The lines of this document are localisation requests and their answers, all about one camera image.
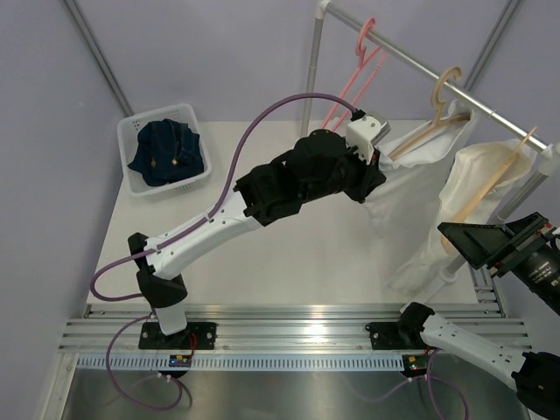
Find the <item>white satin garment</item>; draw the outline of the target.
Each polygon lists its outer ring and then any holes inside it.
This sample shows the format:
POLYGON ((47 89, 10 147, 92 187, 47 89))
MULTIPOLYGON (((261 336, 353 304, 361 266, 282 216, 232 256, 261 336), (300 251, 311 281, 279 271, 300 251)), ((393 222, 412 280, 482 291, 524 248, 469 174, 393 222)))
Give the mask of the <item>white satin garment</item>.
POLYGON ((477 123, 477 114, 455 100, 437 127, 426 122, 405 136, 378 145, 379 167, 386 181, 364 203, 376 237, 389 237, 402 229, 422 232, 430 227, 453 159, 477 123))

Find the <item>beige hanger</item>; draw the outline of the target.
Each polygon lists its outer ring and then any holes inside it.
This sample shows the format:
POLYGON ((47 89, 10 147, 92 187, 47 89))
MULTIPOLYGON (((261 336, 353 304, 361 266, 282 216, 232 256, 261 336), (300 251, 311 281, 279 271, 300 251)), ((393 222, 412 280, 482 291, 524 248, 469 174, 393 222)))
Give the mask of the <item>beige hanger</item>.
POLYGON ((482 224, 528 175, 536 152, 518 140, 476 143, 459 150, 439 194, 438 222, 482 224))
POLYGON ((414 135, 412 138, 409 138, 404 143, 400 144, 396 149, 391 151, 388 154, 388 157, 391 160, 398 159, 408 150, 414 148, 427 136, 436 133, 438 130, 446 128, 447 126, 450 126, 454 123, 468 122, 471 119, 471 115, 469 113, 460 113, 446 119, 442 118, 446 107, 446 101, 442 99, 441 93, 444 84, 450 78, 453 78, 455 81, 460 81, 462 78, 462 69, 459 66, 452 66, 445 70, 439 76, 430 94, 430 103, 435 111, 433 118, 431 119, 427 127, 422 129, 418 134, 414 135))

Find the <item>pink plastic hanger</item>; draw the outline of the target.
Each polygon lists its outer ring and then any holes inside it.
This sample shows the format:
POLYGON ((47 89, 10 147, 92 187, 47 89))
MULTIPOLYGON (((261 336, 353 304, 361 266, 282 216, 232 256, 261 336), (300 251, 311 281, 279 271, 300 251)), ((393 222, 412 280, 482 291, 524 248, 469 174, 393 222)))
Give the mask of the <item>pink plastic hanger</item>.
POLYGON ((375 45, 369 48, 366 45, 366 35, 375 27, 376 19, 374 17, 370 17, 361 26, 354 48, 357 58, 356 67, 346 85, 339 92, 339 98, 344 99, 355 108, 388 57, 388 53, 380 46, 375 45))

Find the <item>dark blue denim skirt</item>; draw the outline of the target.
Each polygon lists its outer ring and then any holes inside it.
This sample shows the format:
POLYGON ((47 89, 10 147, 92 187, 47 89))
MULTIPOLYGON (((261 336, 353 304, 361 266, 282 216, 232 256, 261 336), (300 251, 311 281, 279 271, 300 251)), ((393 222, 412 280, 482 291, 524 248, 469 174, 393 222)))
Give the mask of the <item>dark blue denim skirt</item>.
POLYGON ((160 187, 202 174, 200 135, 171 119, 148 122, 136 136, 136 154, 128 168, 149 187, 160 187))

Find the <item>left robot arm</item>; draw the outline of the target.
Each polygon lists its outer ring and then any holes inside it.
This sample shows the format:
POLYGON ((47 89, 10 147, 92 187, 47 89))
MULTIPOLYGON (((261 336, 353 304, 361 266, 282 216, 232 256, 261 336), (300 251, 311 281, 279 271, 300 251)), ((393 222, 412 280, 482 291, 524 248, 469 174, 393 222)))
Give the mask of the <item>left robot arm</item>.
POLYGON ((134 233, 128 239, 136 280, 170 348, 193 344, 184 301, 182 271, 237 236, 299 213, 307 203, 344 193, 362 203, 386 180, 376 145, 388 129, 351 130, 345 136, 315 129, 292 149, 260 164, 220 196, 217 207, 160 236, 134 233))

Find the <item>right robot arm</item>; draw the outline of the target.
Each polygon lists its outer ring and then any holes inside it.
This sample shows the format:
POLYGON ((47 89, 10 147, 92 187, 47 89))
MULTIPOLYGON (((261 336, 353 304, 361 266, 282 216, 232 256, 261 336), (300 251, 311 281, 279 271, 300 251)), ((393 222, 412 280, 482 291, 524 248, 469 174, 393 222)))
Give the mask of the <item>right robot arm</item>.
MULTIPOLYGON (((511 273, 559 311, 559 229, 540 213, 507 223, 442 222, 438 231, 475 270, 511 273)), ((430 347, 467 361, 513 390, 530 412, 559 417, 559 352, 535 351, 520 320, 445 318, 412 302, 396 321, 406 347, 430 347)))

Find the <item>cream white garment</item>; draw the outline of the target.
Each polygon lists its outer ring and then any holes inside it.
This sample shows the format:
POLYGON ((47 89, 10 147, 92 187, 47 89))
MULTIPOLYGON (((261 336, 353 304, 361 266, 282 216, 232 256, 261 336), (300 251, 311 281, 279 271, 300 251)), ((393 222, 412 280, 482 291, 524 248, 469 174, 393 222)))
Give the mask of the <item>cream white garment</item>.
POLYGON ((427 240, 388 281, 403 295, 414 296, 435 280, 458 251, 438 231, 442 222, 485 224, 505 195, 522 184, 536 152, 517 140, 476 143, 459 150, 439 194, 439 209, 427 240))

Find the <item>white plastic basket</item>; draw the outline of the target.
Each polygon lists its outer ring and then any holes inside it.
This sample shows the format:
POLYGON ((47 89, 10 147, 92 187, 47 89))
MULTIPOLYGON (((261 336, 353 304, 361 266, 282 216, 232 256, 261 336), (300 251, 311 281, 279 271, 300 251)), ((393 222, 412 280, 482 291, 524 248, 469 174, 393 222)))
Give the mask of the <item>white plastic basket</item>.
POLYGON ((117 140, 123 182, 135 198, 185 193, 210 177, 207 140, 187 103, 122 119, 117 140))

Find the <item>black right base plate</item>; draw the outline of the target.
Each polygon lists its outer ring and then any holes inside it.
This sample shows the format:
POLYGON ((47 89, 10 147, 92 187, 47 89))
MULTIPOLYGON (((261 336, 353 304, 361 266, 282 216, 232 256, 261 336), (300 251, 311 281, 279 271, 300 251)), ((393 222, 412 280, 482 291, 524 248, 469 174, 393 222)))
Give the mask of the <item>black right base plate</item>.
POLYGON ((401 334, 396 322, 365 324, 373 350, 425 350, 428 346, 416 335, 401 334))

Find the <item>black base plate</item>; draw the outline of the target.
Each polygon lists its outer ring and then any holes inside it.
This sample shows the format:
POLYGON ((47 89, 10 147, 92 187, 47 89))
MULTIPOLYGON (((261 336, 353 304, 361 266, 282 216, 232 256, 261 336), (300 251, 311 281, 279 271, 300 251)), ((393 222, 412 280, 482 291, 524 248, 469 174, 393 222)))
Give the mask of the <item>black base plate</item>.
POLYGON ((373 350, 425 350, 428 346, 416 335, 401 334, 396 322, 365 324, 373 350))
POLYGON ((142 325, 138 347, 142 350, 214 350, 217 324, 190 322, 181 332, 165 335, 157 322, 142 325))

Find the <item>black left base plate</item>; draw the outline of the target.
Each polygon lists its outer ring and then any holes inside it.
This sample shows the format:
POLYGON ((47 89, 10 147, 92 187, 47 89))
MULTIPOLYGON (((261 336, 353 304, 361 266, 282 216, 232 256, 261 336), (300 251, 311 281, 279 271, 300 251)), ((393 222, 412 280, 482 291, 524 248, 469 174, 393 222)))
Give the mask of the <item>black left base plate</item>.
POLYGON ((214 350, 217 324, 190 322, 181 332, 165 335, 157 322, 142 325, 138 347, 142 350, 214 350))

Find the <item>aluminium mounting rail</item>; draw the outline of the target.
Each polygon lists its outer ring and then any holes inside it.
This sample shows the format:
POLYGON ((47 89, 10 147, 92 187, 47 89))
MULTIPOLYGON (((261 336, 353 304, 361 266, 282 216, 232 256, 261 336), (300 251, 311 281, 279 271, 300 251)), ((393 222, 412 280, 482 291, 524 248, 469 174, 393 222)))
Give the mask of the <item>aluminium mounting rail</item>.
MULTIPOLYGON (((434 304, 435 311, 483 338, 508 347, 530 349, 528 330, 505 313, 501 288, 484 274, 470 274, 475 304, 434 304)), ((379 304, 188 304, 190 321, 217 324, 218 354, 356 354, 371 348, 364 329, 370 322, 394 321, 401 306, 379 304)), ((139 303, 91 304, 84 317, 66 322, 62 353, 98 353, 132 319, 143 316, 139 303)))

